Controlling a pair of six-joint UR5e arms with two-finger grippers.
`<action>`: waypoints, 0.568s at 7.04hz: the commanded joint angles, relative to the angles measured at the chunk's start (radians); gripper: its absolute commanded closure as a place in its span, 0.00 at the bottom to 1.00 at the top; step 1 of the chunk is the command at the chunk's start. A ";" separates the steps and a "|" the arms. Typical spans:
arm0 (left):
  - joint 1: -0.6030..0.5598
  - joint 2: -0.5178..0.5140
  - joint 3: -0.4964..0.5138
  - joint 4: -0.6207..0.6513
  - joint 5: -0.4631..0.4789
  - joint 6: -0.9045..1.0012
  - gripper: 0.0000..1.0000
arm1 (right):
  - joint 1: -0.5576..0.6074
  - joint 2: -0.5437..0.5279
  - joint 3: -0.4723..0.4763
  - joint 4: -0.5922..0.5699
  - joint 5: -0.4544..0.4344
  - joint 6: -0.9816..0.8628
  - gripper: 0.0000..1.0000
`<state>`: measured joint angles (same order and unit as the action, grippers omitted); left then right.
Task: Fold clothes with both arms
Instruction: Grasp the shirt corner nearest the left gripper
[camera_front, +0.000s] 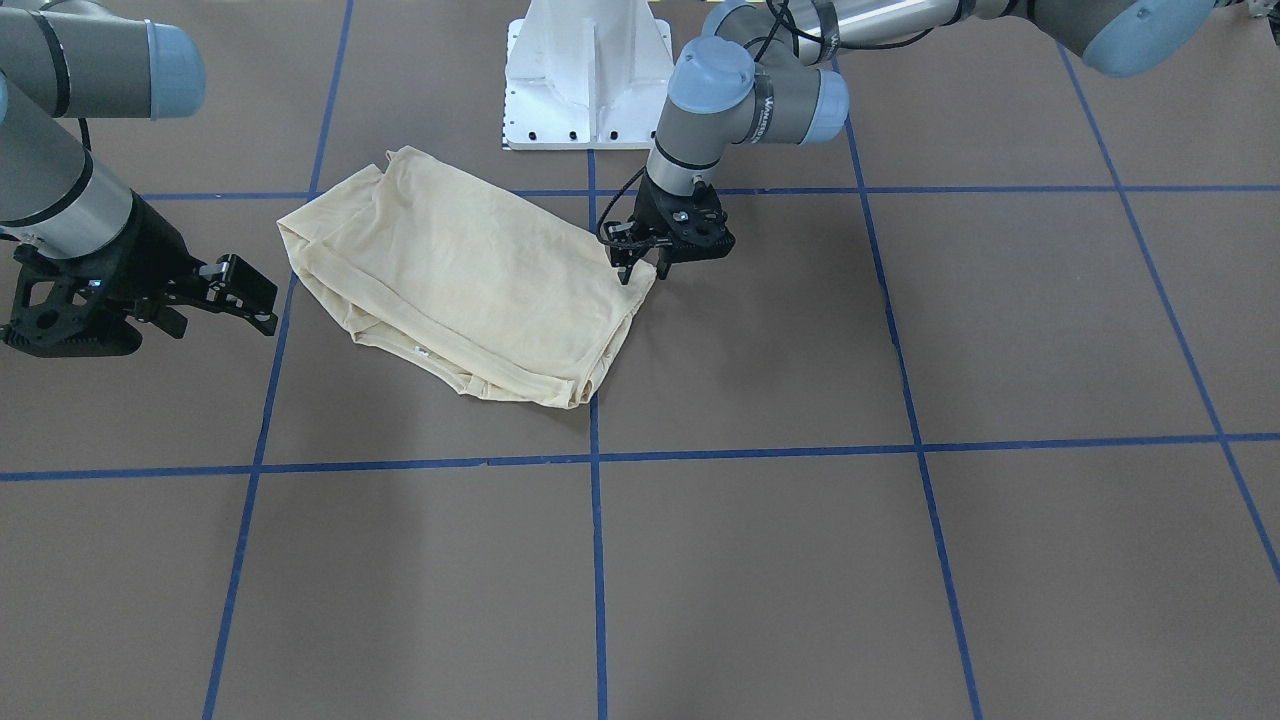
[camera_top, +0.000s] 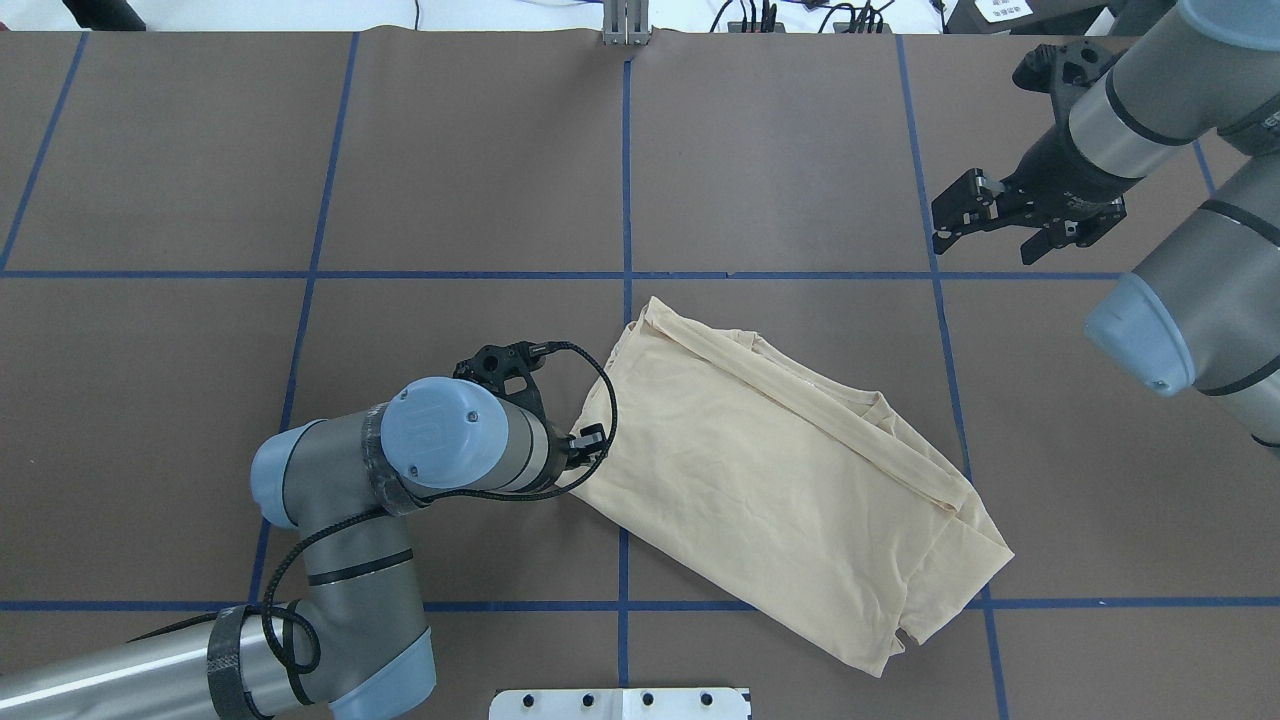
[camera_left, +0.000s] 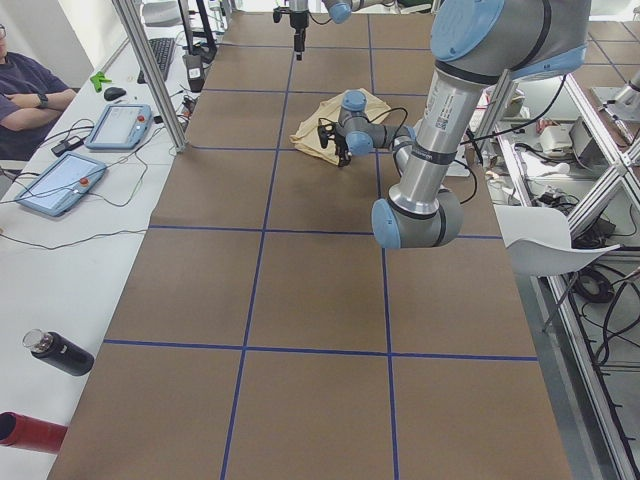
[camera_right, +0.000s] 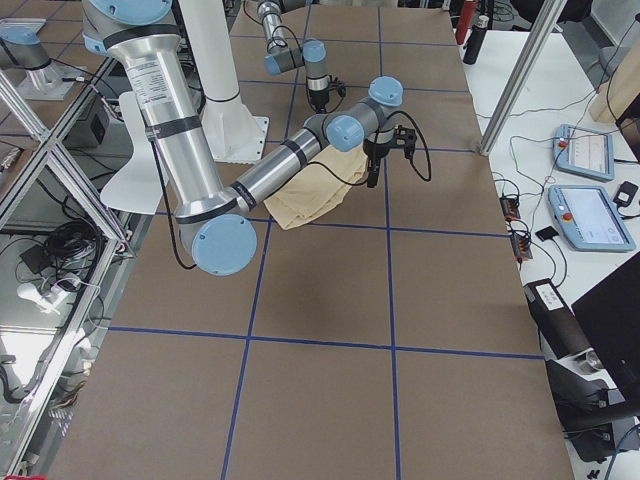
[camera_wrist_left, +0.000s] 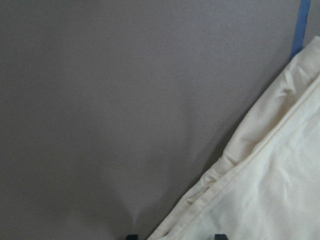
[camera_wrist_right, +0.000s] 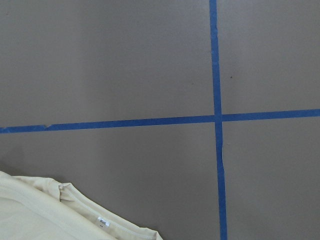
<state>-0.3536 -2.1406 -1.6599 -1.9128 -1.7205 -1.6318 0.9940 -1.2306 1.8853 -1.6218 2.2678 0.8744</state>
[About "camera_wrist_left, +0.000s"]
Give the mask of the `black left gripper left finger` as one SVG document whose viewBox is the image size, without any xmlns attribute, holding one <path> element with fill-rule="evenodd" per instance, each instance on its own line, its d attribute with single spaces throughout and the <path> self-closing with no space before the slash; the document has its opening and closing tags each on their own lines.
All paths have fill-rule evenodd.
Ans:
<svg viewBox="0 0 320 240">
<path fill-rule="evenodd" d="M 137 234 L 129 234 L 126 236 L 125 240 L 138 240 Z"/>
</svg>

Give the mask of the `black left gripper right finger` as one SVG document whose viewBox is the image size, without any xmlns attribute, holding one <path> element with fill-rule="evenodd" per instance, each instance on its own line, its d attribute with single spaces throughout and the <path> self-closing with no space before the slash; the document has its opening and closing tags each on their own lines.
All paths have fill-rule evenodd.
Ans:
<svg viewBox="0 0 320 240">
<path fill-rule="evenodd" d="M 228 237 L 226 234 L 215 234 L 214 240 L 228 240 Z"/>
</svg>

